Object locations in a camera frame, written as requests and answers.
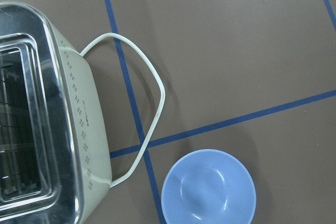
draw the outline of electrical cord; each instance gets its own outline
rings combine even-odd
[[[99,37],[97,37],[96,39],[94,39],[90,44],[88,44],[83,51],[80,53],[80,55],[82,57],[84,57],[88,51],[90,51],[96,44],[98,44],[99,42],[101,42],[104,39],[107,38],[116,38],[119,39],[123,42],[125,42],[127,45],[129,45],[135,52],[137,52],[137,54],[141,57],[141,59],[146,63],[146,65],[148,66],[148,68],[150,69],[150,71],[152,72],[156,82],[158,83],[159,89],[160,89],[160,101],[159,101],[159,106],[158,109],[156,111],[156,114],[154,116],[154,119],[152,121],[152,124],[147,132],[147,135],[142,143],[142,146],[139,150],[139,153],[137,155],[137,157],[135,158],[133,164],[131,165],[130,169],[120,178],[117,178],[116,180],[113,180],[110,183],[110,188],[112,188],[113,186],[116,186],[117,184],[125,181],[126,179],[128,179],[134,172],[134,170],[136,169],[137,165],[140,162],[141,157],[143,156],[143,153],[145,152],[149,140],[153,134],[153,131],[156,127],[156,124],[160,118],[162,109],[163,109],[163,105],[164,105],[164,100],[165,100],[165,90],[164,90],[164,86],[163,83],[156,71],[156,69],[154,68],[154,66],[151,64],[151,62],[149,61],[149,59],[147,58],[147,56],[140,50],[139,47],[136,46],[136,44],[134,44],[132,41],[130,41],[129,39],[125,38],[124,36],[121,36],[119,34],[115,34],[115,33],[106,33],[106,34],[102,34]]]

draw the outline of toaster wire rack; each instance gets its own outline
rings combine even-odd
[[[0,201],[40,190],[20,53],[0,52]]]

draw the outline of bowl rim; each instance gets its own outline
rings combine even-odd
[[[168,179],[170,178],[172,172],[175,170],[175,168],[182,162],[184,161],[186,158],[192,156],[192,155],[195,155],[195,154],[199,154],[199,153],[203,153],[203,152],[215,152],[215,153],[220,153],[222,154],[223,156],[226,156],[226,157],[229,157],[230,159],[232,159],[235,163],[237,163],[244,171],[244,173],[247,175],[248,177],[248,180],[249,180],[249,183],[252,185],[252,189],[253,189],[253,210],[251,212],[251,216],[249,218],[249,221],[246,223],[246,224],[250,224],[253,220],[253,217],[254,217],[254,214],[255,214],[255,210],[256,210],[256,204],[257,204],[257,195],[256,195],[256,188],[255,188],[255,185],[254,185],[254,182],[253,182],[253,179],[250,175],[250,173],[248,172],[248,170],[246,169],[246,167],[237,159],[235,158],[234,156],[226,153],[226,152],[223,152],[223,151],[220,151],[220,150],[215,150],[215,149],[201,149],[201,150],[196,150],[196,151],[193,151],[193,152],[190,152],[186,155],[184,155],[183,157],[181,157],[169,170],[168,174],[166,175],[166,178],[164,180],[164,183],[163,183],[163,186],[162,186],[162,191],[161,191],[161,207],[162,207],[162,213],[163,213],[163,216],[165,218],[165,221],[167,222],[167,224],[172,224],[168,221],[168,215],[166,213],[166,207],[165,207],[165,202],[164,202],[164,195],[165,195],[165,192],[166,192],[166,184],[167,184],[167,181]]]

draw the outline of toaster slot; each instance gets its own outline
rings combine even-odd
[[[39,192],[40,176],[21,53],[0,51],[0,201]]]

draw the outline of blue bowl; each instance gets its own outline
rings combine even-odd
[[[199,150],[171,168],[161,205],[167,224],[250,224],[256,191],[247,169],[235,157]]]

